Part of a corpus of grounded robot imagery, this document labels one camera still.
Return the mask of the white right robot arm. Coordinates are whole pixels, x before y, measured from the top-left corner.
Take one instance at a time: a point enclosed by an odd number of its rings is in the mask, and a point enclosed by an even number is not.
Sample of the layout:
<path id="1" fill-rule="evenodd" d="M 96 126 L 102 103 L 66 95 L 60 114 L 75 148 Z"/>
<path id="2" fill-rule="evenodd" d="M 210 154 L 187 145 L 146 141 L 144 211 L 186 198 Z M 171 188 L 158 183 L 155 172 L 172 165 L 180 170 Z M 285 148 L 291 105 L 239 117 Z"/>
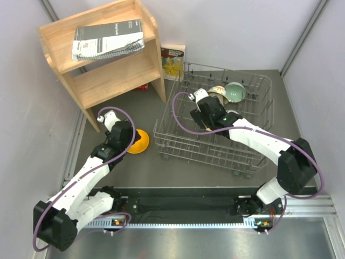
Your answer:
<path id="1" fill-rule="evenodd" d="M 277 166 L 277 175 L 264 183 L 252 199 L 252 208 L 262 214 L 283 195 L 298 195 L 317 174 L 311 147 L 303 138 L 293 141 L 264 131 L 237 112 L 226 111 L 218 98 L 189 95 L 196 103 L 190 112 L 204 133 L 215 133 L 244 144 L 270 159 Z"/>

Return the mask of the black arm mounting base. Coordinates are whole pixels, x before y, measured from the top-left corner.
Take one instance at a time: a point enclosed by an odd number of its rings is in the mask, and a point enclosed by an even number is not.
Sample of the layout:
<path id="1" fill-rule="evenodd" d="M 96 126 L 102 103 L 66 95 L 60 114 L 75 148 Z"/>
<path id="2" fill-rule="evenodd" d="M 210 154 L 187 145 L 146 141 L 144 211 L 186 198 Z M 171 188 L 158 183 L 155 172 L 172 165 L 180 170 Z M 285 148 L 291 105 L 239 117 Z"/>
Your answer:
<path id="1" fill-rule="evenodd" d="M 260 204 L 255 187 L 111 187 L 111 212 L 127 212 L 132 223 L 241 223 L 253 215 L 272 221 L 282 213 L 282 200 Z"/>

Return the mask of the yellow plastic bowl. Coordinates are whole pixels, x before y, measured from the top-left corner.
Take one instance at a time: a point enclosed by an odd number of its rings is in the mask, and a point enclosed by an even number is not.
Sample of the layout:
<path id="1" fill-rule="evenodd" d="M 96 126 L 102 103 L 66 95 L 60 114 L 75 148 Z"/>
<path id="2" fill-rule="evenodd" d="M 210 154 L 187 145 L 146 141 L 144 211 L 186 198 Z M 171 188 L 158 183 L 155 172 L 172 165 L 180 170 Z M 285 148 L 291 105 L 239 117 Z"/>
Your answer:
<path id="1" fill-rule="evenodd" d="M 144 152 L 149 146 L 150 139 L 148 133 L 142 129 L 137 129 L 136 131 L 139 134 L 140 138 L 136 140 L 129 148 L 128 153 L 130 154 L 140 154 Z"/>

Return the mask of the black-white striped bowl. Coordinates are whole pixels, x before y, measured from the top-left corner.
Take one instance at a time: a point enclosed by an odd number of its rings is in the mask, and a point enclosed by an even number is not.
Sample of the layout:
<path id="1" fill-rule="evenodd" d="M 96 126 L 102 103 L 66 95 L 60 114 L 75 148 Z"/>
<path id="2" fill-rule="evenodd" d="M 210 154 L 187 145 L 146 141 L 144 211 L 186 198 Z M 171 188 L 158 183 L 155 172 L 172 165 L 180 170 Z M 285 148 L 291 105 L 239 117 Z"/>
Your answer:
<path id="1" fill-rule="evenodd" d="M 234 113 L 234 114 L 237 114 L 237 115 L 240 115 L 237 111 L 235 110 L 226 110 L 227 113 Z"/>

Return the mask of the grey wire dish rack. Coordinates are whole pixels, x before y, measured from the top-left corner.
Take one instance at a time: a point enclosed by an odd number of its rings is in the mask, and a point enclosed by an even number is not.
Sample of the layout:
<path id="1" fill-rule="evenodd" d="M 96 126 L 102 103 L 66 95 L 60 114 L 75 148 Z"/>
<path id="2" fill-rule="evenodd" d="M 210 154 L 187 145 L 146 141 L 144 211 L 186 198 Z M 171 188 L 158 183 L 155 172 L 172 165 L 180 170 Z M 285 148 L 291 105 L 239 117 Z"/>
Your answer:
<path id="1" fill-rule="evenodd" d="M 244 144 L 227 140 L 216 134 L 195 135 L 181 129 L 198 132 L 200 129 L 190 115 L 196 104 L 185 94 L 172 100 L 179 93 L 194 93 L 199 88 L 209 90 L 213 86 L 225 86 L 231 82 L 241 83 L 246 89 L 244 100 L 225 105 L 227 111 L 233 110 L 250 123 L 269 131 L 273 125 L 274 100 L 272 81 L 261 74 L 221 69 L 219 67 L 185 63 L 174 81 L 164 114 L 154 127 L 155 143 L 164 159 L 172 156 L 202 162 L 225 168 L 235 176 L 252 178 L 269 162 L 268 158 Z"/>

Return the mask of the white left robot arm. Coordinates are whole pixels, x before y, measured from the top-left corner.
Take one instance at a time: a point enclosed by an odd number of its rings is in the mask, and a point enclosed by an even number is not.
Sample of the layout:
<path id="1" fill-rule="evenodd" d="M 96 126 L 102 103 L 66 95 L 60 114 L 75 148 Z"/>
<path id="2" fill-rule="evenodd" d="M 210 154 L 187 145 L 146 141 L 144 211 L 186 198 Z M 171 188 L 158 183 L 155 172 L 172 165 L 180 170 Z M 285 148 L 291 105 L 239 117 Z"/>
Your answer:
<path id="1" fill-rule="evenodd" d="M 122 201 L 105 187 L 92 198 L 87 196 L 95 185 L 123 160 L 129 148 L 140 140 L 132 119 L 106 119 L 106 140 L 96 146 L 81 170 L 47 202 L 39 201 L 33 209 L 33 248 L 40 239 L 60 251 L 75 241 L 79 232 L 105 212 L 116 214 Z"/>

